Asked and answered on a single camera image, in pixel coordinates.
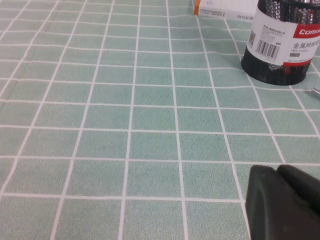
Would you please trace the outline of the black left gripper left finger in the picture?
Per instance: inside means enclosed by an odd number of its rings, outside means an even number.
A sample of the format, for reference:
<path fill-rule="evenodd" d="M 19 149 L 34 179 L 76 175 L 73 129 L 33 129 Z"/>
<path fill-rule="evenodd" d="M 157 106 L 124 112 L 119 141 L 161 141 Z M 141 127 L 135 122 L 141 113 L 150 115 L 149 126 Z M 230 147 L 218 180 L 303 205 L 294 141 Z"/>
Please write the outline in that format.
<path fill-rule="evenodd" d="M 245 209 L 253 240 L 318 240 L 320 212 L 315 212 L 269 166 L 250 168 Z"/>

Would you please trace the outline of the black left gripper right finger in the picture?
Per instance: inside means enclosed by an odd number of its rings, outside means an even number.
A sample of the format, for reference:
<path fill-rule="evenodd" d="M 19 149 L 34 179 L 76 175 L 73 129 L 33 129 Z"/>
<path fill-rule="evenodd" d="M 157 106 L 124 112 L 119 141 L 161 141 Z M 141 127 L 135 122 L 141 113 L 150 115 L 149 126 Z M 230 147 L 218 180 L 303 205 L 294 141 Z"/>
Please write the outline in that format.
<path fill-rule="evenodd" d="M 290 187 L 316 212 L 320 212 L 320 180 L 288 164 L 282 164 L 277 172 Z"/>

